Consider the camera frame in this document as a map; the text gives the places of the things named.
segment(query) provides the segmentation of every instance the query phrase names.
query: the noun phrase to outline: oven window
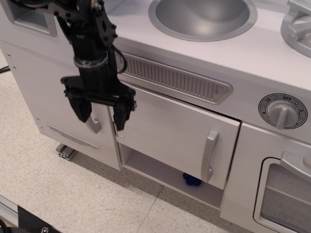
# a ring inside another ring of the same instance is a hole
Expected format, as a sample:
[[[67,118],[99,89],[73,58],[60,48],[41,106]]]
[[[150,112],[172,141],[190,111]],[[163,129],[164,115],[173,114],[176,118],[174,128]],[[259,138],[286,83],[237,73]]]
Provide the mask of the oven window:
[[[298,233],[311,233],[311,183],[271,164],[261,217]]]

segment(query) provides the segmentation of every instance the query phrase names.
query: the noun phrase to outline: blue object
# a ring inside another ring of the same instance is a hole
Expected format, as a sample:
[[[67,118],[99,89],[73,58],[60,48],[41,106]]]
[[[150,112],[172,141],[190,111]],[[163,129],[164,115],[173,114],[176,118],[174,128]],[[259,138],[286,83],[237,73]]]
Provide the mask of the blue object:
[[[200,186],[202,180],[198,179],[198,178],[195,178],[194,176],[191,176],[187,173],[184,173],[183,174],[183,177],[184,179],[186,180],[186,184],[191,186],[191,185],[194,185],[194,186]]]

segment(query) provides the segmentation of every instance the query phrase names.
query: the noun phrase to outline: stove burner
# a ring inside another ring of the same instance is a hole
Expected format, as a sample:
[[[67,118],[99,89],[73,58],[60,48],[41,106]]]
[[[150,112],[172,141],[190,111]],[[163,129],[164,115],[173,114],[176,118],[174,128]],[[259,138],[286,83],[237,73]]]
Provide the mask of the stove burner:
[[[284,16],[281,35],[297,52],[311,58],[311,4],[304,0],[289,0],[289,12]]]

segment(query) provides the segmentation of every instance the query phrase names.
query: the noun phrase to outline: countertop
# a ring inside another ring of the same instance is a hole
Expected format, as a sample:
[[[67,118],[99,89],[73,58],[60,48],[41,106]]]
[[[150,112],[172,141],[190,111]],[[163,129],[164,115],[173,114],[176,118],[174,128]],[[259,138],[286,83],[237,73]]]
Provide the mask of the countertop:
[[[258,11],[255,25],[241,35],[214,42],[186,41],[164,34],[149,20],[151,2],[126,0],[109,14],[119,37],[255,74],[254,79],[260,76],[311,90],[311,59],[293,50],[280,34],[289,10],[287,0],[253,0]]]

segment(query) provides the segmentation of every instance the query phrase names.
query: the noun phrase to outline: cabinet door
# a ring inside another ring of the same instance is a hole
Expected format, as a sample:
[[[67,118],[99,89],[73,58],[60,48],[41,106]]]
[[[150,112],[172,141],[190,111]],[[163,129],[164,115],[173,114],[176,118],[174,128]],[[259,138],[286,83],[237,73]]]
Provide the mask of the cabinet door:
[[[0,41],[7,62],[40,132],[102,163],[120,169],[121,162],[109,108],[92,104],[101,130],[92,133],[72,110],[60,79],[79,74],[74,66]]]
[[[134,89],[138,106],[117,141],[223,189],[240,123]]]

